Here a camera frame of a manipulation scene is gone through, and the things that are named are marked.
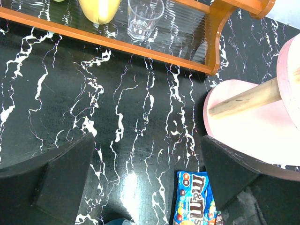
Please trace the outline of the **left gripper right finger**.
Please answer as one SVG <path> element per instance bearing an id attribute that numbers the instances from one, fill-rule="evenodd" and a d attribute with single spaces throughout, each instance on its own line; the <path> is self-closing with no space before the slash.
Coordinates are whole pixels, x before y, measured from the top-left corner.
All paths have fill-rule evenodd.
<path id="1" fill-rule="evenodd" d="M 298 225 L 300 173 L 265 163 L 211 136 L 201 149 L 216 208 L 226 225 Z"/>

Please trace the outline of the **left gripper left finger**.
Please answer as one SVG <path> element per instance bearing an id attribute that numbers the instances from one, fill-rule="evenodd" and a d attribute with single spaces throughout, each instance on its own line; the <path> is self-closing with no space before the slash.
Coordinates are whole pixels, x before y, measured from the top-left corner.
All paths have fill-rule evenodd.
<path id="1" fill-rule="evenodd" d="M 2 225 L 73 225 L 94 151 L 87 133 L 0 170 Z"/>

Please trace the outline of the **blue candy bag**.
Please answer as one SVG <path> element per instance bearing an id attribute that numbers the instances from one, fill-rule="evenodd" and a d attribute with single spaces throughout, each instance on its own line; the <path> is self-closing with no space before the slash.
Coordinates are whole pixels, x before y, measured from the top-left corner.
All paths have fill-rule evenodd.
<path id="1" fill-rule="evenodd" d="M 206 172 L 177 172 L 174 225 L 207 225 L 205 215 L 209 177 Z"/>
<path id="2" fill-rule="evenodd" d="M 223 218 L 220 211 L 217 211 L 211 185 L 205 192 L 204 225 L 223 225 Z"/>

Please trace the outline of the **pink three-tier shelf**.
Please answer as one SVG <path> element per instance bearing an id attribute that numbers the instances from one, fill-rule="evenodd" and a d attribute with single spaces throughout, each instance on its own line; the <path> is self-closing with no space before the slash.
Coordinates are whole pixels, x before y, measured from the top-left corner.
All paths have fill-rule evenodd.
<path id="1" fill-rule="evenodd" d="M 300 37 L 281 48 L 275 78 L 262 84 L 231 79 L 203 106 L 207 134 L 274 165 L 300 164 Z"/>

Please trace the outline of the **clear glass bottom shelf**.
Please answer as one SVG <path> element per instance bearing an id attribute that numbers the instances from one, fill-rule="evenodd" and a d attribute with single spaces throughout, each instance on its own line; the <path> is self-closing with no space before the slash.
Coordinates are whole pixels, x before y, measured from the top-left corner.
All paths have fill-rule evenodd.
<path id="1" fill-rule="evenodd" d="M 162 0 L 128 0 L 127 33 L 134 41 L 145 41 L 165 11 Z"/>

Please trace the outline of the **orange wooden cup rack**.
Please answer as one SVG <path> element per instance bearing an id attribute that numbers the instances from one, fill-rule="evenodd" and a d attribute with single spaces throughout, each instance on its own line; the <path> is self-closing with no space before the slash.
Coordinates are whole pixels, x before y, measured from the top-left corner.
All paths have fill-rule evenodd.
<path id="1" fill-rule="evenodd" d="M 237 9 L 257 19 L 274 7 L 273 0 L 163 0 L 165 11 L 150 37 L 128 35 L 128 1 L 121 0 L 106 24 L 88 20 L 78 0 L 3 0 L 1 18 L 82 41 L 156 59 L 214 75 L 220 67 L 223 27 Z"/>

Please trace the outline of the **yellow mug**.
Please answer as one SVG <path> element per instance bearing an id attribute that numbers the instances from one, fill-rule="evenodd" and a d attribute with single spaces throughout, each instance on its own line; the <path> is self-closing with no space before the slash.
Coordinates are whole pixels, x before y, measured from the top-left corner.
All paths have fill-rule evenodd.
<path id="1" fill-rule="evenodd" d="M 96 24 L 109 23 L 115 16 L 121 0 L 79 0 L 85 17 Z"/>

